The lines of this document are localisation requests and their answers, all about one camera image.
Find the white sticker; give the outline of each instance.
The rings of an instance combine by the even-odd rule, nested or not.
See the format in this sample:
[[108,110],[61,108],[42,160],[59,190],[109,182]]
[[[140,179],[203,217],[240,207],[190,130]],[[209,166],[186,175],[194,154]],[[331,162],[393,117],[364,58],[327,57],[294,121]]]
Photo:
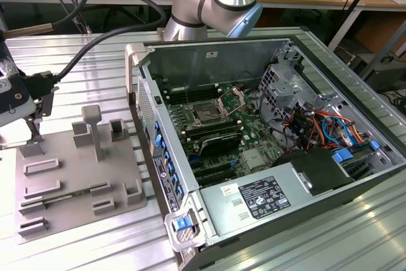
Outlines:
[[224,196],[228,196],[234,193],[237,193],[239,191],[239,185],[236,183],[225,185],[224,187],[220,188],[221,191],[223,192]]
[[217,51],[215,51],[215,52],[207,52],[207,53],[206,53],[206,58],[214,58],[214,57],[217,57],[217,54],[218,54]]

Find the motherboard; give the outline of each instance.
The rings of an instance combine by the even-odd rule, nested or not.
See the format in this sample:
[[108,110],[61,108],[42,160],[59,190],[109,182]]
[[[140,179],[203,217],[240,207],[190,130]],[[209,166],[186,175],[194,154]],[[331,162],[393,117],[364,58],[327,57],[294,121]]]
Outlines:
[[283,153],[250,91],[229,83],[166,92],[173,126],[201,187],[267,169]]

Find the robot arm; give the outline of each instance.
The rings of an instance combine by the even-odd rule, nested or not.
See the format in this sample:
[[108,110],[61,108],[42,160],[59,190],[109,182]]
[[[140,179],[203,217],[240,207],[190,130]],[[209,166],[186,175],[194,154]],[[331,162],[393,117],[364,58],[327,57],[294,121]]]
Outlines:
[[206,25],[229,38],[246,36],[262,13],[256,0],[173,0],[165,41],[203,39]]

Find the blue cable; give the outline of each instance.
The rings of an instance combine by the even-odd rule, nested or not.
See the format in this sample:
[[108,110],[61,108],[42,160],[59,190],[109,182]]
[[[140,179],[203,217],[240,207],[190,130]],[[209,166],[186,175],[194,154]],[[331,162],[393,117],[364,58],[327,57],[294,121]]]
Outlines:
[[339,143],[336,139],[330,137],[329,134],[327,133],[327,129],[325,128],[325,122],[327,121],[328,118],[335,119],[335,120],[337,120],[337,122],[339,122],[341,125],[343,125],[344,130],[345,130],[346,134],[348,135],[348,138],[351,140],[351,142],[352,142],[353,144],[358,144],[358,142],[357,142],[357,141],[354,139],[354,137],[351,135],[351,133],[350,133],[350,131],[348,130],[347,125],[344,123],[344,121],[343,121],[342,119],[340,119],[339,117],[335,117],[335,116],[329,116],[329,117],[326,117],[326,118],[323,120],[322,129],[323,129],[323,133],[324,133],[324,135],[326,136],[326,138],[328,138],[329,140],[333,141],[335,144],[338,145],[339,148],[341,148],[340,143]]

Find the wire bundle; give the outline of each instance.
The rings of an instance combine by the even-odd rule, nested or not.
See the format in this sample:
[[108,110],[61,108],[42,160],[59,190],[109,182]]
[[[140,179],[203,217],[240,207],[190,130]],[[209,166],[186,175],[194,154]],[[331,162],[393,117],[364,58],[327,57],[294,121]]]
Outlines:
[[399,91],[395,93],[381,93],[386,96],[393,106],[395,106],[402,114],[406,115],[406,96],[401,95]]
[[296,131],[302,129],[298,135],[300,139],[298,142],[301,142],[303,148],[336,149],[343,147],[345,144],[334,138],[333,131],[338,128],[336,123],[341,125],[353,145],[364,142],[355,127],[355,123],[350,119],[322,110],[311,110],[311,116],[307,115],[306,112],[309,110],[294,110],[290,118],[283,122],[285,128],[296,128]]

